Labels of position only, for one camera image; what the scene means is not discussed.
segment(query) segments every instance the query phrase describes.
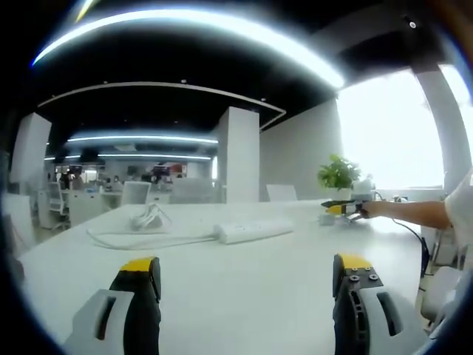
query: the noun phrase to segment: cable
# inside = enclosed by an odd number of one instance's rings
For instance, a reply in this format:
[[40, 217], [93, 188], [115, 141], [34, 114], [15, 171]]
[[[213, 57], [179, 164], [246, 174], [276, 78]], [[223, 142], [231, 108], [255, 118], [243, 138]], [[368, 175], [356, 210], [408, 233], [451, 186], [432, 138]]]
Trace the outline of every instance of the cable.
[[[169, 226], [172, 226], [171, 218], [157, 205], [157, 203], [150, 203], [146, 206], [145, 211], [142, 214], [136, 215], [130, 218], [130, 226], [132, 230], [120, 230], [120, 231], [102, 231], [102, 232], [93, 232], [90, 229], [86, 230], [86, 233], [97, 243], [97, 246], [106, 249], [114, 250], [149, 250], [149, 249], [158, 249], [159, 247], [146, 246], [148, 244], [155, 244], [156, 242], [162, 243], [167, 240], [179, 240], [181, 239], [182, 243], [174, 243], [161, 246], [161, 248], [169, 246], [181, 246], [186, 244], [202, 243], [207, 241], [216, 240], [217, 237], [213, 234], [207, 234], [199, 237], [172, 237], [169, 235], [166, 237], [154, 237], [148, 240], [142, 240], [137, 243], [127, 244], [119, 246], [113, 243], [106, 242], [105, 240], [98, 238], [99, 235], [147, 235], [153, 234], [170, 234], [169, 230], [162, 230], [163, 220], [160, 218], [160, 215], [164, 216], [169, 222]], [[145, 229], [149, 227], [150, 224], [156, 223], [157, 228], [154, 229]]]
[[[385, 199], [383, 199], [383, 197], [381, 196], [381, 194], [379, 192], [375, 191], [375, 195], [379, 196], [379, 198], [382, 201], [385, 201]], [[429, 260], [430, 260], [429, 248], [427, 247], [427, 242], [426, 242], [425, 238], [424, 237], [419, 237], [419, 234], [417, 234], [412, 228], [406, 226], [403, 223], [398, 222], [394, 218], [391, 218], [391, 220], [394, 223], [396, 223], [397, 225], [403, 226], [405, 229], [408, 229], [409, 231], [411, 231], [417, 237], [417, 239], [419, 239], [419, 242], [421, 242], [421, 246], [422, 246], [421, 278], [423, 278], [426, 275], [427, 266], [429, 265]]]
[[[137, 243], [132, 243], [132, 244], [127, 244], [127, 245], [124, 245], [124, 246], [119, 246], [119, 245], [116, 245], [116, 244], [112, 244], [112, 243], [108, 243], [106, 242], [105, 240], [102, 240], [100, 238], [97, 238], [96, 235], [94, 235], [89, 229], [87, 229], [87, 234], [96, 242], [98, 243], [97, 246], [100, 246], [101, 248], [105, 248], [105, 249], [114, 249], [114, 250], [150, 250], [150, 249], [161, 249], [161, 248], [168, 248], [168, 247], [171, 247], [171, 246], [184, 246], [184, 245], [187, 245], [187, 244], [195, 244], [195, 243], [203, 243], [203, 242], [210, 242], [210, 241], [214, 241], [214, 240], [217, 240], [216, 237], [214, 237], [212, 234], [208, 234], [207, 236], [201, 236], [201, 237], [193, 237], [195, 238], [195, 240], [187, 240], [187, 241], [183, 241], [182, 243], [174, 243], [174, 244], [166, 244], [164, 246], [156, 246], [155, 243], [162, 243], [163, 241], [166, 241], [162, 238], [152, 238], [152, 239], [148, 239], [148, 240], [142, 240], [140, 242], [137, 242]], [[113, 232], [110, 232], [110, 233], [103, 233], [103, 234], [139, 234], [139, 233], [133, 233], [133, 232], [121, 232], [121, 233], [113, 233]], [[185, 238], [178, 238], [178, 237], [171, 237], [167, 240], [178, 240], [178, 239], [185, 239]]]

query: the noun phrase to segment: window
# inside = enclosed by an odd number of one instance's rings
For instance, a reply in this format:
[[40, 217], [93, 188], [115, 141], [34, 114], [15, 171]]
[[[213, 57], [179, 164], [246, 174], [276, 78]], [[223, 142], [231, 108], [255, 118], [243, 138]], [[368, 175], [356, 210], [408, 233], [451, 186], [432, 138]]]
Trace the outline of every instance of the window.
[[442, 186], [437, 127], [411, 70], [343, 89], [337, 107], [344, 156], [379, 189]]
[[468, 88], [466, 87], [465, 81], [461, 77], [460, 73], [451, 64], [439, 65], [446, 82], [450, 86], [450, 90], [455, 97], [455, 100], [460, 107], [460, 113], [463, 118], [463, 124], [465, 125], [466, 136], [470, 145], [470, 152], [473, 155], [473, 105], [472, 98]]
[[218, 162], [217, 157], [215, 156], [212, 160], [212, 180], [216, 180], [218, 176]]

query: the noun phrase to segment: ceiling light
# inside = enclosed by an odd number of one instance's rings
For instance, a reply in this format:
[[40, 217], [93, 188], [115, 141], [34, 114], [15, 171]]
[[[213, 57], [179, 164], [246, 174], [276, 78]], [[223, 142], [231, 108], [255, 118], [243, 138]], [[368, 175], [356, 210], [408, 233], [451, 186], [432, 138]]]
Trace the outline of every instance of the ceiling light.
[[82, 5], [81, 11], [79, 11], [77, 18], [75, 19], [76, 22], [81, 20], [84, 17], [87, 10], [92, 6], [93, 2], [94, 0], [85, 0], [84, 5]]
[[307, 68], [309, 71], [324, 79], [327, 83], [331, 84], [335, 88], [340, 88], [344, 85], [344, 79], [334, 68], [330, 66], [329, 63], [322, 60], [312, 50], [309, 50], [309, 48], [293, 40], [292, 38], [289, 38], [282, 33], [278, 33], [269, 27], [263, 26], [262, 24], [252, 22], [244, 18], [225, 15], [223, 13], [212, 13], [204, 10], [144, 10], [122, 13], [120, 15], [102, 18], [100, 20], [77, 27], [58, 38], [39, 53], [32, 65], [36, 64], [53, 50], [57, 49], [63, 44], [66, 44], [74, 38], [84, 35], [85, 33], [91, 32], [101, 27], [109, 26], [111, 24], [151, 18], [157, 21], [171, 19], [175, 21], [191, 22], [207, 27], [217, 28], [218, 30], [228, 31], [235, 35], [245, 37], [246, 39], [270, 47], [280, 55], [288, 57], [302, 67]]
[[[81, 156], [80, 155], [67, 155], [66, 157], [64, 157], [64, 159], [76, 159], [76, 158], [80, 158]], [[56, 157], [48, 157], [48, 158], [45, 158], [45, 160], [55, 160]]]
[[196, 143], [208, 143], [217, 144], [219, 141], [214, 139], [202, 139], [202, 138], [190, 138], [190, 137], [169, 137], [167, 135], [105, 135], [102, 137], [82, 137], [82, 138], [71, 138], [68, 142], [81, 142], [81, 141], [102, 141], [107, 139], [150, 139], [150, 140], [161, 140], [161, 141], [182, 141], [182, 142], [196, 142]]
[[102, 158], [173, 158], [173, 159], [195, 159], [210, 160], [210, 157], [199, 157], [194, 155], [167, 155], [167, 154], [99, 154]]

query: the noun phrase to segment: white table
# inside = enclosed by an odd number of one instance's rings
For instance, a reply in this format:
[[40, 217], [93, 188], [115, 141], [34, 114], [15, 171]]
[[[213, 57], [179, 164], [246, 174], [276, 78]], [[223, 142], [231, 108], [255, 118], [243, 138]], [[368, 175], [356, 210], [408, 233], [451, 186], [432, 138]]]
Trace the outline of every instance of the white table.
[[[384, 285], [412, 304], [421, 245], [390, 220], [321, 227], [320, 201], [250, 205], [166, 205], [174, 237], [209, 234], [215, 223], [289, 217], [295, 231], [235, 245], [207, 242], [148, 251], [95, 246], [86, 229], [125, 228], [143, 206], [124, 206], [37, 246], [21, 257], [24, 291], [53, 338], [63, 342], [75, 312], [108, 288], [128, 260], [160, 258], [163, 354], [333, 354], [333, 255], [367, 258]], [[115, 243], [151, 236], [111, 236]]]

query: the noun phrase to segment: potted plant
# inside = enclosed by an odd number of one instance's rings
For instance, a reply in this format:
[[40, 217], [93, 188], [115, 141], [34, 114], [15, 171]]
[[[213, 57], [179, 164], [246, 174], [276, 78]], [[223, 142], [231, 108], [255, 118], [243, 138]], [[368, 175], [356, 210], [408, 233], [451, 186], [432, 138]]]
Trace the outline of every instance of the potted plant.
[[334, 200], [349, 200], [353, 182], [360, 178], [358, 166], [337, 154], [330, 155], [330, 165], [322, 165], [317, 174], [320, 184], [330, 189]]

